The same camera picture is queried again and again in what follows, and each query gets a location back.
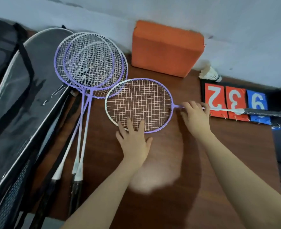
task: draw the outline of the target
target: black racket handle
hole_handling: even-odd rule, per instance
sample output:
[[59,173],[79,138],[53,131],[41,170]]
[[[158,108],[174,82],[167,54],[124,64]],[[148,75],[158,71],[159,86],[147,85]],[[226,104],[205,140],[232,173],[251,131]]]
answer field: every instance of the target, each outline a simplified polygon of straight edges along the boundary
[[270,116],[270,117],[281,117],[281,111],[269,111],[262,109],[254,109],[254,108],[245,108],[244,114],[248,115],[259,115],[259,116]]
[[69,217],[78,209],[80,203],[82,181],[74,181],[69,203]]
[[59,180],[51,180],[46,192],[44,193],[39,203],[39,207],[29,229],[40,229],[42,227],[45,217],[49,213],[51,205],[55,200],[55,194],[57,193],[57,189],[60,186],[59,183]]

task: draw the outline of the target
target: orange block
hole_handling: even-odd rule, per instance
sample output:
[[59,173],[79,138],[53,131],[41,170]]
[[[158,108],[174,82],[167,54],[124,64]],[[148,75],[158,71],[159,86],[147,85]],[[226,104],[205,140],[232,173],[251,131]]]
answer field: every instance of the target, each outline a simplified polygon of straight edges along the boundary
[[185,77],[204,51],[202,34],[137,21],[132,41],[132,66]]

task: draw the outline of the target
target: left hand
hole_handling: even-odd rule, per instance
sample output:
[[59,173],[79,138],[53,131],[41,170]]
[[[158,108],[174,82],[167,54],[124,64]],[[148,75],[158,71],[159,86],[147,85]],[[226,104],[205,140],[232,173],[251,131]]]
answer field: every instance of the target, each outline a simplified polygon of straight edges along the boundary
[[145,141],[144,120],[141,120],[138,131],[134,131],[132,121],[128,118],[127,127],[129,132],[127,132],[119,122],[118,128],[120,133],[119,131],[116,132],[116,138],[119,141],[124,154],[123,161],[132,163],[140,168],[148,156],[153,138],[150,137]]

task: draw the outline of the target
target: white shuttlecock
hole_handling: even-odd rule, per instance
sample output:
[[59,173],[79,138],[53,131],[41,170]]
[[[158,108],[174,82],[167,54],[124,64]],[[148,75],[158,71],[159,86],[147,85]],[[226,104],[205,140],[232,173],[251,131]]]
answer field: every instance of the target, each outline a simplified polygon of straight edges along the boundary
[[222,80],[221,75],[218,75],[215,69],[213,69],[211,66],[207,66],[206,68],[201,70],[199,77],[200,79],[210,79],[216,82],[220,82]]

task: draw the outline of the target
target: wooden table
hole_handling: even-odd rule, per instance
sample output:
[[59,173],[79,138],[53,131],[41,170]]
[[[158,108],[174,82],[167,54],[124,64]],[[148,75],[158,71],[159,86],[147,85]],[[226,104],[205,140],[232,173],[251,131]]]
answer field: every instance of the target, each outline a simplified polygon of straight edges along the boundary
[[[163,83],[175,104],[200,101],[199,73],[182,79],[129,66],[129,78],[151,78]],[[39,186],[73,128],[70,119],[39,166],[34,186]],[[211,130],[250,169],[281,192],[271,127],[249,122],[210,118]],[[94,100],[84,160],[84,201],[123,158],[115,138],[117,127],[104,111],[104,100]],[[143,167],[123,196],[111,228],[243,228],[227,200],[201,146],[175,112],[169,124],[152,133],[154,138]],[[76,141],[66,160],[62,187],[50,217],[65,220]]]

